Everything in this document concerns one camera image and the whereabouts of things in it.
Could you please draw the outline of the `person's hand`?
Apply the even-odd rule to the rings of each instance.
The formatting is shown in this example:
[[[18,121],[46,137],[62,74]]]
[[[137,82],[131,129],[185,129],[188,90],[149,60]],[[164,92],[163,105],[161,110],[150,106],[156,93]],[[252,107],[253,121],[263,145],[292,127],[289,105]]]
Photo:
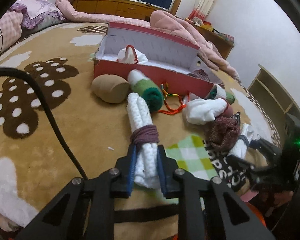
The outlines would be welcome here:
[[[293,196],[293,191],[282,191],[279,193],[269,194],[266,199],[266,203],[269,206],[269,208],[267,209],[265,216],[269,217],[276,208],[281,207],[290,202]]]

